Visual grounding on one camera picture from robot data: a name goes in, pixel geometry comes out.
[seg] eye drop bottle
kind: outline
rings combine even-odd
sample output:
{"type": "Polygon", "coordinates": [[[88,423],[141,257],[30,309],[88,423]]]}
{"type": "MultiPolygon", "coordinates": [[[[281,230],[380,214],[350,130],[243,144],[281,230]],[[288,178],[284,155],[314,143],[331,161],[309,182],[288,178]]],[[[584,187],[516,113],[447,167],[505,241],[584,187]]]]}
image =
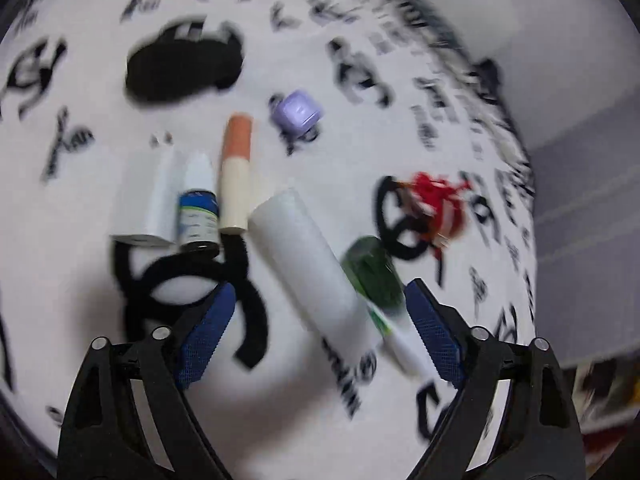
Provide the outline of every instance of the eye drop bottle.
{"type": "Polygon", "coordinates": [[[211,161],[205,153],[189,156],[184,174],[184,192],[178,212],[178,244],[181,251],[220,252],[218,200],[211,161]]]}

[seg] black printed lettering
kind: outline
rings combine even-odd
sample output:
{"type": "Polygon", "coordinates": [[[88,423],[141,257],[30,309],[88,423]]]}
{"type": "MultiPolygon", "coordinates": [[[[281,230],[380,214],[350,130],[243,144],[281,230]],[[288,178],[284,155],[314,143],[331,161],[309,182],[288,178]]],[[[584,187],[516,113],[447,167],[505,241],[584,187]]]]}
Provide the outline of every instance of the black printed lettering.
{"type": "Polygon", "coordinates": [[[322,338],[322,350],[324,350],[324,353],[331,363],[331,370],[335,375],[336,384],[347,414],[349,418],[353,418],[353,415],[360,409],[362,403],[356,385],[354,384],[352,372],[325,338],[322,338]]]}
{"type": "Polygon", "coordinates": [[[433,139],[438,138],[436,129],[429,124],[427,120],[427,114],[421,106],[414,105],[410,108],[414,113],[415,122],[418,126],[418,137],[427,150],[434,150],[435,145],[433,139]]]}
{"type": "Polygon", "coordinates": [[[361,52],[350,53],[349,45],[343,38],[334,38],[327,44],[330,59],[336,67],[335,83],[352,104],[359,104],[362,99],[354,89],[378,91],[376,104],[381,108],[391,106],[394,96],[391,88],[380,82],[373,64],[361,52]]]}
{"type": "Polygon", "coordinates": [[[474,312],[476,314],[475,319],[478,319],[480,313],[480,303],[486,300],[488,295],[486,283],[478,275],[478,271],[473,267],[469,267],[469,276],[471,277],[471,289],[474,293],[474,312]]]}
{"type": "Polygon", "coordinates": [[[151,12],[156,10],[160,5],[160,0],[131,0],[125,7],[120,21],[129,20],[136,10],[139,12],[151,12]]]}
{"type": "Polygon", "coordinates": [[[505,316],[504,309],[498,318],[498,324],[494,330],[494,337],[504,342],[518,343],[518,315],[516,314],[515,307],[510,304],[509,312],[511,314],[511,325],[507,323],[507,317],[505,316]]]}
{"type": "Polygon", "coordinates": [[[519,264],[520,264],[520,251],[518,248],[511,243],[511,241],[505,236],[504,243],[507,245],[507,250],[509,251],[509,256],[511,257],[511,261],[513,263],[513,269],[518,272],[519,264]]]}
{"type": "Polygon", "coordinates": [[[534,312],[534,303],[533,303],[533,290],[531,289],[531,280],[529,279],[529,273],[524,271],[524,282],[527,286],[527,297],[529,298],[529,313],[531,314],[531,322],[535,322],[535,312],[534,312]]]}
{"type": "Polygon", "coordinates": [[[444,110],[450,122],[458,122],[456,111],[447,98],[439,79],[414,77],[414,85],[418,90],[423,90],[427,93],[427,103],[429,105],[429,108],[431,109],[431,115],[435,120],[444,120],[444,116],[441,112],[441,110],[444,110]]]}
{"type": "Polygon", "coordinates": [[[15,60],[11,72],[7,78],[6,85],[0,91],[0,104],[2,98],[9,91],[29,92],[33,91],[33,96],[27,99],[18,107],[18,117],[20,120],[25,113],[33,108],[46,94],[54,70],[58,63],[66,54],[66,41],[58,40],[58,46],[50,63],[43,61],[42,57],[47,47],[48,40],[40,40],[38,43],[23,51],[15,60]]]}
{"type": "Polygon", "coordinates": [[[56,138],[53,142],[47,159],[47,165],[42,173],[42,180],[47,182],[58,174],[58,158],[60,150],[68,153],[78,152],[81,148],[87,147],[94,141],[94,134],[86,126],[76,126],[73,130],[67,131],[66,124],[69,118],[68,108],[62,107],[58,112],[56,138]]]}

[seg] white tube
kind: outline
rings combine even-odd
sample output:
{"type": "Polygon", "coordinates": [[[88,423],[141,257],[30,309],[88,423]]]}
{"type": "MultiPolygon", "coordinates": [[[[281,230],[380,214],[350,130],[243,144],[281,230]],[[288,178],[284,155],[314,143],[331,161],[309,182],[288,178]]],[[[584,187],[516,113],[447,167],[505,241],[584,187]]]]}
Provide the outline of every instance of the white tube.
{"type": "Polygon", "coordinates": [[[288,189],[258,206],[249,233],[292,293],[303,319],[351,366],[382,341],[298,193],[288,189]]]}

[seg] white wall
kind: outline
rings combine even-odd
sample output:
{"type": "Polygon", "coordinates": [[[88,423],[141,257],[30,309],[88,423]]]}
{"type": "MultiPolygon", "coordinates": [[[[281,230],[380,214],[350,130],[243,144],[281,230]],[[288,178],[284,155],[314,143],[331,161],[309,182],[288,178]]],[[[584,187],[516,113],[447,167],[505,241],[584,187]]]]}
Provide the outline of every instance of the white wall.
{"type": "MultiPolygon", "coordinates": [[[[493,57],[503,70],[503,97],[529,148],[551,142],[640,86],[640,34],[618,0],[495,2],[505,7],[498,20],[492,12],[484,23],[448,18],[457,28],[495,28],[492,21],[511,16],[519,23],[493,57]]],[[[469,15],[477,16],[477,8],[469,15]]]]}

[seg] purple die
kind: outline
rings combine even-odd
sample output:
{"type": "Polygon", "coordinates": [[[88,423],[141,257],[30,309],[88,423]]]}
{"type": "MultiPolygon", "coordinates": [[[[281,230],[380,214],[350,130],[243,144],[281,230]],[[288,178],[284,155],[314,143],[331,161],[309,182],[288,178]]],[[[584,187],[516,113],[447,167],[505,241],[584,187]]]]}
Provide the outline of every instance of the purple die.
{"type": "Polygon", "coordinates": [[[302,90],[285,97],[273,111],[273,121],[293,139],[306,134],[322,117],[322,109],[302,90]]]}

